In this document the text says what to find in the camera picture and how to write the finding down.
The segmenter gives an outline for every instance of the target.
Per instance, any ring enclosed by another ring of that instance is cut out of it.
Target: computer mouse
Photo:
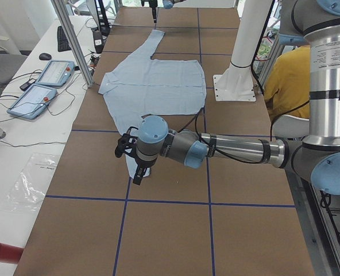
[[[51,55],[49,53],[41,53],[38,58],[40,60],[51,60]]]

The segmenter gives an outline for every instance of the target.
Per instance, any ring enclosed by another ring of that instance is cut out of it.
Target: person
[[[279,56],[266,81],[264,99],[270,120],[309,100],[310,46],[301,46]],[[309,118],[309,104],[289,112],[289,115]]]

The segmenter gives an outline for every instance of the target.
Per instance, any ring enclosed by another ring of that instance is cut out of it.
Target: white desk
[[[85,27],[85,23],[89,17],[73,16],[71,22],[75,32],[78,35],[82,51],[87,55],[94,51],[92,32]],[[72,51],[58,52],[56,42],[56,30],[60,25],[56,20],[48,29],[36,45],[32,53],[29,55],[25,63],[16,73],[16,76],[24,73],[32,72],[36,69],[43,69],[47,61],[38,59],[42,52],[47,52],[52,55],[52,59],[75,60]],[[19,86],[28,80],[29,76],[19,78],[13,81],[5,88],[4,95],[21,95],[22,91]],[[72,106],[58,116],[51,116],[48,111],[45,111],[37,119],[33,121],[21,120],[19,118],[1,122],[0,127],[6,132],[4,141],[13,145],[33,144],[38,142],[66,142],[72,123],[81,106],[87,86],[85,85],[82,75],[80,75],[68,91],[76,96]],[[2,102],[6,106],[10,106],[15,98],[2,98]],[[63,93],[51,102],[49,108],[51,112],[58,113],[66,108],[72,100],[72,96]],[[6,113],[6,108],[0,105],[0,121],[12,118]],[[61,155],[64,145],[37,145],[33,147],[12,148],[6,144],[0,143],[0,242],[11,244],[14,246],[25,247],[27,239],[30,235],[32,226],[37,216],[35,213],[12,213],[2,209],[2,203],[11,187],[15,184],[19,173],[27,164],[31,154],[39,152],[42,154]],[[13,275],[16,265],[0,263],[0,276]]]

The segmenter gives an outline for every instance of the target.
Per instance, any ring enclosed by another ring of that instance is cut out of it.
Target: brown table
[[[153,58],[201,62],[207,82],[199,129],[263,137],[263,97],[216,102],[212,77],[229,66],[236,9],[122,8],[94,80],[113,70],[155,27]],[[15,276],[314,275],[283,170],[210,159],[193,170],[159,158],[130,183],[99,85],[87,90]],[[192,116],[165,116],[181,128]]]

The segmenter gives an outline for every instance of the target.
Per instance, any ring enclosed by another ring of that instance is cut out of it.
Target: warning label
[[[340,68],[340,41],[311,48],[311,72]]]

